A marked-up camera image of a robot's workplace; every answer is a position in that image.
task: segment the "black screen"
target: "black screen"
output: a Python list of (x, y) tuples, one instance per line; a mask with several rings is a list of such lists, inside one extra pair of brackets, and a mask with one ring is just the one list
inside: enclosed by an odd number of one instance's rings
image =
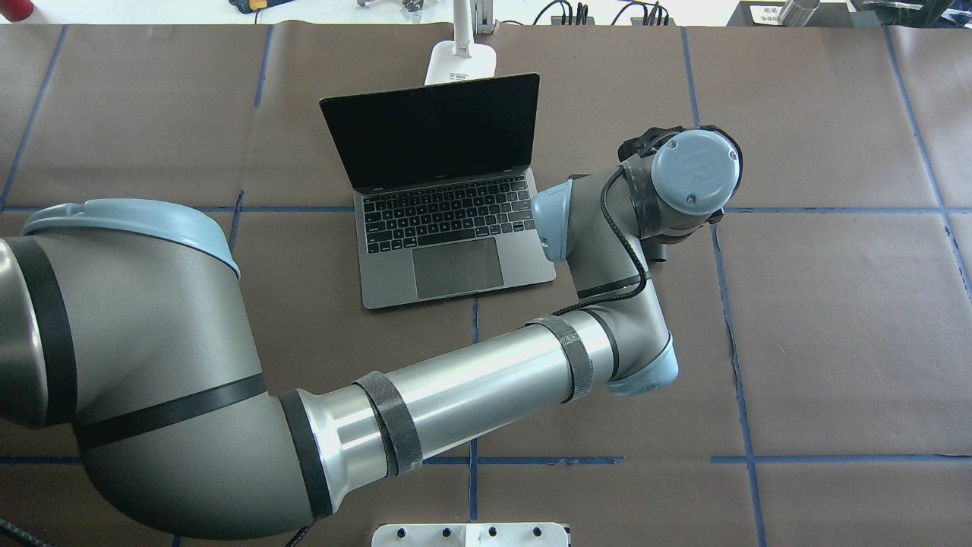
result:
[(351, 185), (396, 188), (528, 165), (539, 75), (321, 99)]

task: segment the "sticker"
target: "sticker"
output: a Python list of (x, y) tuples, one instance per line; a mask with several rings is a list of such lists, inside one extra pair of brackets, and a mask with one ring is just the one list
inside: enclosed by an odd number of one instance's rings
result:
[(780, 6), (749, 6), (749, 13), (752, 15), (752, 22), (756, 24), (782, 26), (780, 9)]

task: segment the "white mount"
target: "white mount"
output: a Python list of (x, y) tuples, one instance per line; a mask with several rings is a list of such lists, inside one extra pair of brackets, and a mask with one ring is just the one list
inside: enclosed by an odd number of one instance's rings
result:
[(452, 19), (456, 39), (435, 44), (432, 58), (429, 59), (429, 71), (426, 72), (426, 86), (496, 75), (496, 51), (472, 40), (470, 1), (453, 0)]
[(570, 547), (568, 530), (557, 523), (384, 525), (371, 547)]

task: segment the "trackpad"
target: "trackpad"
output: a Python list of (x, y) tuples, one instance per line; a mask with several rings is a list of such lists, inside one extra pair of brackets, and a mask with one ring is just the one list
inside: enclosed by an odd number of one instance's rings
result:
[(468, 293), (503, 284), (492, 237), (412, 251), (419, 298)]

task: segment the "silver laptop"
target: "silver laptop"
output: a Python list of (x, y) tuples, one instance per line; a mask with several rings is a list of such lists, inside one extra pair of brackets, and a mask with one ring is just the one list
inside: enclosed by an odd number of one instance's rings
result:
[(539, 75), (321, 99), (369, 310), (553, 280), (530, 211)]

